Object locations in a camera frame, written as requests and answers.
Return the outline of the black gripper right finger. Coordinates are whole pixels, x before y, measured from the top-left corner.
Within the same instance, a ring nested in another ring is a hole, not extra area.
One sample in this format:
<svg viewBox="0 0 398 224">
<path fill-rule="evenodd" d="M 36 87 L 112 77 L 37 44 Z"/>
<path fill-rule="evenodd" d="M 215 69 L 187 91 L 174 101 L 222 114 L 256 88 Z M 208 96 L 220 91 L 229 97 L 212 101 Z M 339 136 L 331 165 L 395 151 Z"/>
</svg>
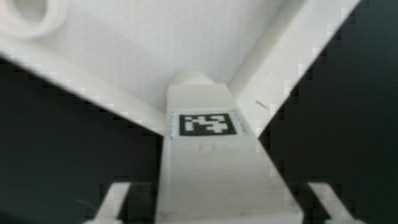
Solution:
<svg viewBox="0 0 398 224">
<path fill-rule="evenodd" d="M 307 185 L 329 214 L 323 224 L 368 224 L 354 218 L 331 185 L 316 182 L 309 182 Z"/>
</svg>

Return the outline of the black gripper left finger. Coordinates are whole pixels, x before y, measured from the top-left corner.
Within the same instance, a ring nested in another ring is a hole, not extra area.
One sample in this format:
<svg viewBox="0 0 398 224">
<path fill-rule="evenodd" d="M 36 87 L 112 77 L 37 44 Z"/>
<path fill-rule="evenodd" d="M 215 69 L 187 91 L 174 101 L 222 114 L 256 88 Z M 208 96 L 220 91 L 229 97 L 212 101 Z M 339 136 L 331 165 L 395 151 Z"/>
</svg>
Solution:
<svg viewBox="0 0 398 224">
<path fill-rule="evenodd" d="M 119 219 L 119 213 L 123 209 L 130 186 L 130 182 L 116 182 L 110 185 L 94 218 L 87 220 L 82 224 L 123 224 L 123 221 Z"/>
</svg>

